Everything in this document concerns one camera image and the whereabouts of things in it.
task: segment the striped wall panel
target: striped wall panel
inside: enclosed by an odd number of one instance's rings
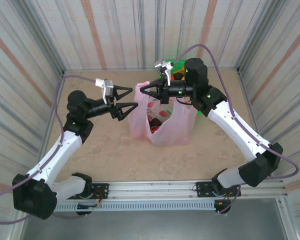
[[[0,191],[36,163],[57,77],[12,2],[0,1]],[[12,195],[0,197],[0,221],[14,216]]]
[[[153,68],[202,43],[236,67],[271,0],[28,0],[68,70]],[[186,58],[201,57],[202,49]]]
[[[240,68],[260,133],[300,166],[300,0],[284,1],[252,60]],[[293,170],[283,160],[276,175]],[[300,172],[284,182],[300,224]]]

